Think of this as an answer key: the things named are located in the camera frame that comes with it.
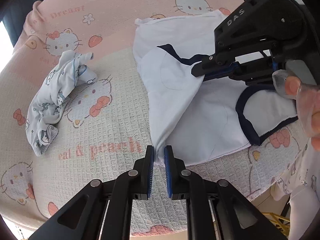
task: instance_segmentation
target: transparent glove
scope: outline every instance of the transparent glove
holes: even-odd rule
[[[279,95],[296,100],[297,114],[303,130],[311,137],[314,149],[320,151],[320,87],[304,84],[286,70],[275,71],[272,79]]]

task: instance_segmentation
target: printed baby onesie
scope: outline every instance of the printed baby onesie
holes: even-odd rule
[[[37,156],[41,156],[58,134],[53,126],[60,121],[68,95],[78,85],[93,83],[97,75],[85,63],[93,53],[72,50],[62,53],[59,64],[45,78],[28,109],[26,134]]]

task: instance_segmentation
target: white flower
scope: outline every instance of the white flower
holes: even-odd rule
[[[83,16],[83,23],[87,23],[87,25],[90,25],[91,22],[93,22],[95,19],[92,17],[92,13],[89,13],[88,15]]]

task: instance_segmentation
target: baby clothes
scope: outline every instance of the baby clothes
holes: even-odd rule
[[[97,75],[84,65],[93,53],[72,50],[62,53],[59,64],[50,71],[28,109],[26,134],[33,151],[41,156],[58,134],[52,124],[60,121],[68,95],[78,85],[96,82]]]
[[[133,53],[148,91],[156,164],[164,166],[165,145],[172,145],[186,165],[200,164],[260,145],[297,120],[294,102],[280,97],[273,86],[247,87],[228,77],[203,82],[204,76],[191,74],[196,63],[214,53],[213,31],[223,19],[214,11],[136,20]]]

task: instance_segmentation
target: blue bristle pad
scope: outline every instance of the blue bristle pad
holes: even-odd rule
[[[168,197],[171,198],[172,196],[171,174],[170,174],[169,156],[168,156],[167,147],[164,148],[164,165],[165,165],[165,174],[167,178]]]
[[[152,177],[153,177],[153,162],[155,160],[154,150],[152,150],[151,157],[150,157],[150,166],[149,166],[149,175],[148,175],[148,191],[147,197],[150,198],[151,196],[151,187],[152,187]]]

